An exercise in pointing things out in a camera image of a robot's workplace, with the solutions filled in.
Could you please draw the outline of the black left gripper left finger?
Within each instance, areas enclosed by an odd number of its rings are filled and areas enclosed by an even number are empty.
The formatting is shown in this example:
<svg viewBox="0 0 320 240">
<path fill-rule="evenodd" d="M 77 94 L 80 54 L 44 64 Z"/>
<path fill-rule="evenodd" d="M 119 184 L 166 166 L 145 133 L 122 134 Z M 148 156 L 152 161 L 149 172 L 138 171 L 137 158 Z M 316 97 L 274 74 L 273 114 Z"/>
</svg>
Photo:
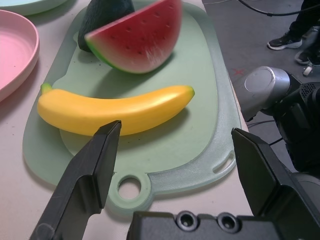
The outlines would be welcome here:
<svg viewBox="0 0 320 240">
<path fill-rule="evenodd" d="M 89 218 L 106 205 L 121 127 L 119 120 L 100 127 L 71 159 L 30 239 L 83 238 Z"/>
</svg>

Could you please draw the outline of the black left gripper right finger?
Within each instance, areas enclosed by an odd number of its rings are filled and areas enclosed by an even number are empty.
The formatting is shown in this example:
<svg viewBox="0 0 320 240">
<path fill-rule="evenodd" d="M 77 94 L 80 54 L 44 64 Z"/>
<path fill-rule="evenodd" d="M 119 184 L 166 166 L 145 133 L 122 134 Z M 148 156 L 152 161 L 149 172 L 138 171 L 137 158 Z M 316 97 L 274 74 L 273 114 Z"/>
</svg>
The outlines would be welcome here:
<svg viewBox="0 0 320 240">
<path fill-rule="evenodd" d="M 238 176 L 255 217 L 271 221 L 284 240 L 320 238 L 320 168 L 291 172 L 269 144 L 231 131 Z"/>
</svg>

